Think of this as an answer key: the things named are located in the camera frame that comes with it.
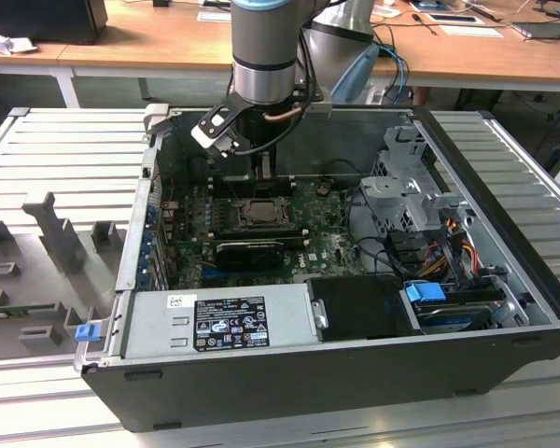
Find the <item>blue latch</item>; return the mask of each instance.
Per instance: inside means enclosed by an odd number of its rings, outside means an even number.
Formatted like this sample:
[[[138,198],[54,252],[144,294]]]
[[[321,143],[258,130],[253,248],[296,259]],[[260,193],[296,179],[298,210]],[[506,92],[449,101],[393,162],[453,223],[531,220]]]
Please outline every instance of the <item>blue latch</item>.
[[[78,343],[97,343],[100,340],[102,324],[83,324],[77,327],[75,341]]]
[[[446,300],[439,283],[413,283],[405,291],[410,302]]]

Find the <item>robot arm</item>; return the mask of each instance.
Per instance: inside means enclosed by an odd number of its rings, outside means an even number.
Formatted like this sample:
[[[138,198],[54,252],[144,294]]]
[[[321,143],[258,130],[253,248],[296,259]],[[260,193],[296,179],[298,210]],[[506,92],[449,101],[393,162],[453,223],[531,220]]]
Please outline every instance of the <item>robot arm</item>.
[[[301,27],[329,0],[233,0],[234,90],[254,105],[276,105],[295,88]]]
[[[356,6],[344,8],[347,2]],[[372,4],[373,0],[232,0],[234,91],[200,119],[193,137],[212,156],[275,149],[316,97],[314,62],[302,26],[324,8],[336,9],[340,16],[360,5],[369,6],[363,8],[369,10],[369,24]],[[350,22],[346,18],[340,25]],[[297,65],[302,84],[295,84]]]

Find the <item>wire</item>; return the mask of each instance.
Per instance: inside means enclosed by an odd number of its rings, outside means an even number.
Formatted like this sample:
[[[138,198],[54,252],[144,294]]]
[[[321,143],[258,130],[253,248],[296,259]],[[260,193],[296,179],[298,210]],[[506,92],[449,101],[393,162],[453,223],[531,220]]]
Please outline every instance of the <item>wire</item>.
[[[211,266],[214,269],[217,269],[217,266],[214,263],[210,263],[209,261],[197,261],[200,264],[206,264],[207,266]]]
[[[231,67],[231,77],[228,80],[228,86],[226,86],[226,96],[231,94],[232,82],[234,81],[234,67]]]
[[[529,3],[531,0],[525,0],[525,2],[519,6],[519,8],[516,10],[516,12],[514,14],[518,14],[519,12],[521,12],[521,10],[526,7],[526,4]]]
[[[361,177],[366,176],[363,173],[361,173],[361,171],[358,168],[356,168],[356,166],[352,162],[350,162],[348,159],[331,159],[329,161],[326,161],[323,165],[321,165],[321,170],[319,170],[319,175],[325,175],[328,167],[335,164],[335,163],[344,163],[345,165],[350,166],[353,169],[353,171],[355,173],[357,173],[358,175],[360,175]]]
[[[335,0],[334,2],[329,2],[326,7],[336,7],[342,3],[346,3],[348,0]]]

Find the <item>metal bracket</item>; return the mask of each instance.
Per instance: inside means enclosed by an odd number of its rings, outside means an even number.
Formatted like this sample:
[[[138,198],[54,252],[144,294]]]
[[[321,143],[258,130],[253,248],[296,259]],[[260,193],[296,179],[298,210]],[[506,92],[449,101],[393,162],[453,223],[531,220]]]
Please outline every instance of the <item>metal bracket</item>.
[[[253,106],[254,105],[241,98],[241,95],[233,92],[228,95],[221,104],[215,105],[201,117],[197,126],[207,137],[216,139],[226,131],[226,128],[228,128],[239,115]],[[219,112],[224,108],[228,109],[228,114],[221,116]]]

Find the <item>blue cable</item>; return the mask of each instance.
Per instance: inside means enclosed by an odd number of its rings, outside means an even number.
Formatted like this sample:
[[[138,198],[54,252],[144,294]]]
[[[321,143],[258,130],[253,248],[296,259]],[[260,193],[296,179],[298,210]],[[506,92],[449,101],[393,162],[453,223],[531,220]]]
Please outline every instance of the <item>blue cable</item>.
[[[380,49],[382,49],[383,51],[385,51],[386,53],[388,53],[390,56],[392,56],[392,58],[394,58],[394,61],[399,65],[399,70],[400,70],[400,87],[399,87],[399,93],[396,95],[396,97],[394,98],[394,103],[396,104],[400,94],[402,93],[402,90],[404,89],[404,67],[402,65],[402,59],[400,58],[400,56],[398,56],[394,51],[392,51],[391,49],[384,47],[382,45],[379,46]]]

